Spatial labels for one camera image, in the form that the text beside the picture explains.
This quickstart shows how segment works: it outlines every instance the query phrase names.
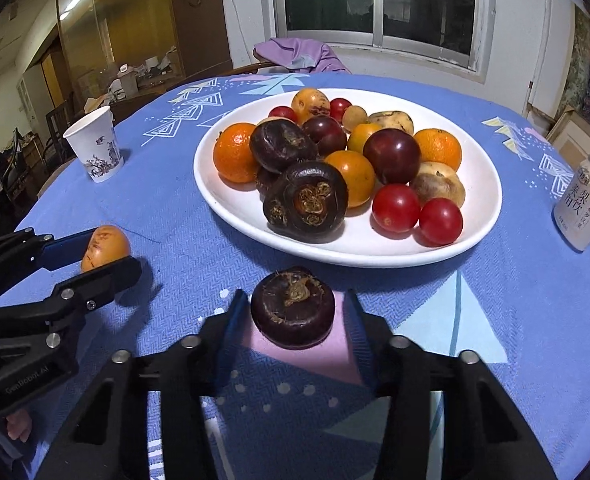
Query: window frame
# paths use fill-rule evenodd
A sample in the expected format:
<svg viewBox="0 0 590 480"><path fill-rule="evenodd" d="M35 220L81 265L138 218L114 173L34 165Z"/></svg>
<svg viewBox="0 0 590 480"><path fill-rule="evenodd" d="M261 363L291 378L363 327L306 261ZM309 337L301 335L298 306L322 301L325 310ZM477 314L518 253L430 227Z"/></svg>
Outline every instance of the window frame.
<svg viewBox="0 0 590 480"><path fill-rule="evenodd" d="M370 46L377 51L389 51L409 60L428 60L433 64L460 70L475 80L483 81L488 70L496 0L475 0L473 35L470 53L462 54L421 41L384 36L384 0L373 0L373 33L352 30L287 30L286 0L273 0L275 33L278 38L307 38L346 46Z"/></svg>

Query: red cherry tomato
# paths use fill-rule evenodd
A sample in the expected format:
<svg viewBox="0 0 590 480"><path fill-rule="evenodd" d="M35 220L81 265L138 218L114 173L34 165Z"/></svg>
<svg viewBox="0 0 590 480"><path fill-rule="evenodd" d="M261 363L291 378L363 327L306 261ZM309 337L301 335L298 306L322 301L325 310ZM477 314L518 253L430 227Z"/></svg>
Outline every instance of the red cherry tomato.
<svg viewBox="0 0 590 480"><path fill-rule="evenodd" d="M462 234L464 218L457 205L448 198L434 198L424 204L419 215L422 235L437 245L452 244Z"/></svg>
<svg viewBox="0 0 590 480"><path fill-rule="evenodd" d="M373 218L384 231L410 231L417 224L419 214L419 199L405 184L384 186L373 199Z"/></svg>
<svg viewBox="0 0 590 480"><path fill-rule="evenodd" d="M343 99L341 97L333 99L331 101L331 117L341 124L344 112L349 106L352 106L352 104L348 99Z"/></svg>
<svg viewBox="0 0 590 480"><path fill-rule="evenodd" d="M269 117L284 117L290 119L294 123L297 123L297 115L290 106L276 106L268 114Z"/></svg>

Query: window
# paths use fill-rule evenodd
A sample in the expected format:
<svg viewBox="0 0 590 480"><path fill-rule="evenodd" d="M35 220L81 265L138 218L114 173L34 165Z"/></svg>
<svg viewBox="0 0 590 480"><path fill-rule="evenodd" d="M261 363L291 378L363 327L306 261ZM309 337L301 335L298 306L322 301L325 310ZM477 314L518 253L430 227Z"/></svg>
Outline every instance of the window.
<svg viewBox="0 0 590 480"><path fill-rule="evenodd" d="M493 6L494 0L275 0L278 36L411 52L472 72L485 70Z"/></svg>

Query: white cup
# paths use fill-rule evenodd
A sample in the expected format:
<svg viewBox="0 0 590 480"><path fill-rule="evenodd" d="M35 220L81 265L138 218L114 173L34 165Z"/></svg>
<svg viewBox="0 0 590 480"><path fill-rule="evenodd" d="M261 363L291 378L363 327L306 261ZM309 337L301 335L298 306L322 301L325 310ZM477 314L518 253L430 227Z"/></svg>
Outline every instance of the white cup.
<svg viewBox="0 0 590 480"><path fill-rule="evenodd" d="M64 138L95 182L108 180L124 165L109 106L79 119L66 130Z"/></svg>

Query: plate rim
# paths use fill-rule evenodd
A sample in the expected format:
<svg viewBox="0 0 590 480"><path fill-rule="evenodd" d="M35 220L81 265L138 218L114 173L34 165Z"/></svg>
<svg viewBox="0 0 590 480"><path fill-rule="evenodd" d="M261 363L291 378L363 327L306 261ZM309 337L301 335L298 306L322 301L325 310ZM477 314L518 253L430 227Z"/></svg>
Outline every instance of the plate rim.
<svg viewBox="0 0 590 480"><path fill-rule="evenodd" d="M280 235L274 232L265 232L260 228L255 227L247 223L246 221L240 219L235 214L227 211L226 208L221 206L219 202L215 199L213 194L207 189L206 184L204 183L203 178L201 177L201 172L198 170L198 161L200 160L201 152L205 149L206 139L209 137L209 134L213 130L218 129L218 124L222 123L228 115L232 112L236 112L238 110L242 110L243 108L251 107L262 100L267 99L274 99L279 96L294 96L297 91L291 92L283 92L281 94L275 94L271 96L265 96L260 99L255 99L249 103L241 105L233 110L230 110L228 114L219 118L213 126L211 126L206 133L201 137L200 143L197 146L197 150L195 151L195 156L193 157L193 176L195 177L195 182L197 183L197 187L200 191L201 196L207 202L209 207L227 224L229 224L232 228L236 229L237 231L241 232L242 234L252 238L253 240L267 245L271 248L277 249L287 254L293 254L294 256L300 256L307 260L314 260L317 262L323 262L327 264L334 264L343 267L356 267L362 269L368 268L375 268L375 269L401 269L405 267L420 267L424 265L434 264L437 262L448 260L454 256L458 256L459 254L465 253L466 251L470 250L471 248L475 247L488 233L493 229L496 222L498 221L499 214L502 210L502 203L504 202L504 196L502 192L502 182L499 178L498 169L495 167L495 164L486 153L486 150L482 148L479 142L475 140L463 127L459 126L458 124L451 121L449 118L443 116L441 113L431 110L431 108L427 108L424 105L419 103L415 103L409 99L404 99L402 97L398 97L391 94L385 94L383 92L373 92L370 90L362 90L359 88L319 88L320 91L342 91L342 90L349 90L349 91L360 91L360 92L368 92L371 94L376 95L383 95L388 97L393 97L395 99L401 99L403 101L411 102L417 106L425 108L426 110L430 110L435 114L438 114L440 117L448 120L449 122L455 124L459 129L461 129L469 139L475 143L475 145L482 151L483 157L486 158L486 161L489 163L490 168L492 169L492 173L495 177L495 184L498 190L498 203L496 204L495 208L493 209L493 213L485 222L482 229L477 231L472 237L470 237L466 241L455 242L454 244L436 248L432 251L426 251L425 253L417 253L417 254L395 254L395 255L382 255L382 256L374 256L368 254L349 254L349 253L341 253L334 250L329 250L326 248L315 246L315 244L307 244L305 242L300 242L298 240L294 240L292 238L288 238L286 236Z"/></svg>

